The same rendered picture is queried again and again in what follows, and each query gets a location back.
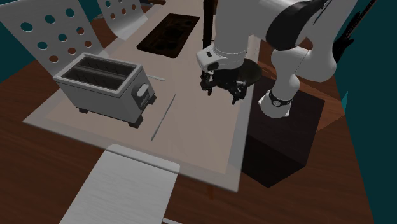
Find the grey two-slot toaster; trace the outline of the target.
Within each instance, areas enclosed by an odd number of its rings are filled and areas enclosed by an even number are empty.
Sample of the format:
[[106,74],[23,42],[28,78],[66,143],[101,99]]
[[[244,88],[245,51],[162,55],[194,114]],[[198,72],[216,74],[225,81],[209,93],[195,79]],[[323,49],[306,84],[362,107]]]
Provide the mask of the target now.
[[96,113],[138,128],[157,97],[141,64],[82,53],[53,76],[81,113]]

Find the white chair with round holes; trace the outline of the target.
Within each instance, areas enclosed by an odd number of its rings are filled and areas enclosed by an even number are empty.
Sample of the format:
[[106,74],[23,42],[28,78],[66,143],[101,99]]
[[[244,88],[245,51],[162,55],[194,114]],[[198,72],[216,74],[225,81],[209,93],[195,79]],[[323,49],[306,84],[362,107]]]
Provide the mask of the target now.
[[0,22],[53,76],[82,53],[103,51],[78,0],[16,0]]
[[139,0],[97,0],[102,15],[112,32],[127,40],[148,18]]

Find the dark round plate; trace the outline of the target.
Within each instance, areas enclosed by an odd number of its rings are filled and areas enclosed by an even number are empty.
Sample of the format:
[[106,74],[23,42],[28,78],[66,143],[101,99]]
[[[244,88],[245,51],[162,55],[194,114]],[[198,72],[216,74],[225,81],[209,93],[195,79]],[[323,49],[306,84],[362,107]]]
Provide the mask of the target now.
[[243,65],[237,71],[237,80],[245,81],[247,86],[253,85],[262,77],[261,67],[250,59],[244,59]]

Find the thin grey rod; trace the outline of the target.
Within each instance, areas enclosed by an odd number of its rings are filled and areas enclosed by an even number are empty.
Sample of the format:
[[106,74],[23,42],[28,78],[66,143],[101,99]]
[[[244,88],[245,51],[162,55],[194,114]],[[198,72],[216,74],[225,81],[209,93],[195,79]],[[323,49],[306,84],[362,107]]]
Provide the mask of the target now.
[[173,97],[172,97],[172,99],[171,99],[169,105],[167,106],[167,109],[165,110],[164,115],[162,116],[161,120],[159,121],[159,124],[157,125],[157,127],[156,127],[156,129],[155,129],[155,131],[154,131],[154,133],[153,133],[153,135],[152,135],[150,141],[153,141],[153,140],[154,140],[154,138],[155,138],[156,134],[158,133],[158,130],[160,129],[161,124],[163,123],[163,120],[165,119],[165,117],[166,117],[168,111],[170,110],[170,108],[171,108],[171,106],[172,106],[172,103],[174,102],[174,99],[175,99],[175,98],[176,98],[176,94],[173,95]]

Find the dark brown tray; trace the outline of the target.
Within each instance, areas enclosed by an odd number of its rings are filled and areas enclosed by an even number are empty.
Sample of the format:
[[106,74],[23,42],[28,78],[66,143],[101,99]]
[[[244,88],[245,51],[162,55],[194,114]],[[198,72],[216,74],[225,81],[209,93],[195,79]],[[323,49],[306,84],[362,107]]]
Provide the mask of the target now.
[[200,17],[169,13],[138,45],[137,49],[176,58]]

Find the grey table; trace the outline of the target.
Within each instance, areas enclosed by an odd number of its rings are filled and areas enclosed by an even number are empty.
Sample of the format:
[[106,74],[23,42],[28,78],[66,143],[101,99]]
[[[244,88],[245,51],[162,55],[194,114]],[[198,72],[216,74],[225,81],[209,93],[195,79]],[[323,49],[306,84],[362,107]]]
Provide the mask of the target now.
[[[25,122],[42,129],[106,149],[118,144],[179,164],[179,173],[232,192],[239,188],[253,89],[243,101],[232,104],[232,96],[216,88],[208,96],[200,87],[201,70],[196,54],[202,48],[203,25],[198,23],[181,53],[172,59],[142,52],[137,44],[169,13],[203,15],[203,0],[166,0],[147,12],[148,20],[127,40],[117,39],[104,51],[112,59],[143,65],[157,99],[143,114],[138,128],[125,122],[80,113],[56,91]],[[150,141],[173,95],[158,133]]]

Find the black guitar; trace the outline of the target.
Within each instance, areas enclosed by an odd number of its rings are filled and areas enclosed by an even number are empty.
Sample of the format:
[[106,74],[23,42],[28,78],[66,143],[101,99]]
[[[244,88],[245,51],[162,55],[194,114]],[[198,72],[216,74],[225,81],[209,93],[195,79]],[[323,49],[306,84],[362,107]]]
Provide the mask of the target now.
[[365,15],[370,11],[376,1],[377,0],[371,0],[362,12],[357,12],[345,28],[345,31],[342,33],[342,35],[333,43],[333,58],[335,59],[336,63],[339,62],[345,49],[353,43],[354,40],[351,39],[352,33],[354,32],[358,24],[362,21],[362,19],[365,17]]

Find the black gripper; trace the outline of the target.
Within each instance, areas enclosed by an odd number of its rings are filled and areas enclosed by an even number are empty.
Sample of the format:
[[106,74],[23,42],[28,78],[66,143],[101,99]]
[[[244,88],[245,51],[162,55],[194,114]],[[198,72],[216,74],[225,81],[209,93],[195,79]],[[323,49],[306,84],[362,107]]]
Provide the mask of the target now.
[[221,69],[202,72],[200,78],[201,89],[206,91],[208,96],[212,94],[213,87],[228,89],[233,95],[233,105],[246,96],[247,82],[239,80],[238,69]]

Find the dark robot stand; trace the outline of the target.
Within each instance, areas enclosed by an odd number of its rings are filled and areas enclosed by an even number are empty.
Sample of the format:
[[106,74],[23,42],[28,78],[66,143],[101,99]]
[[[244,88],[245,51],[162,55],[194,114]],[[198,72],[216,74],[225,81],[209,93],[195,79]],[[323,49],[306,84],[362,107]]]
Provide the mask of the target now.
[[262,77],[254,84],[242,163],[242,172],[267,188],[305,167],[324,107],[324,100],[299,91],[288,117],[270,118],[258,100],[274,83]]

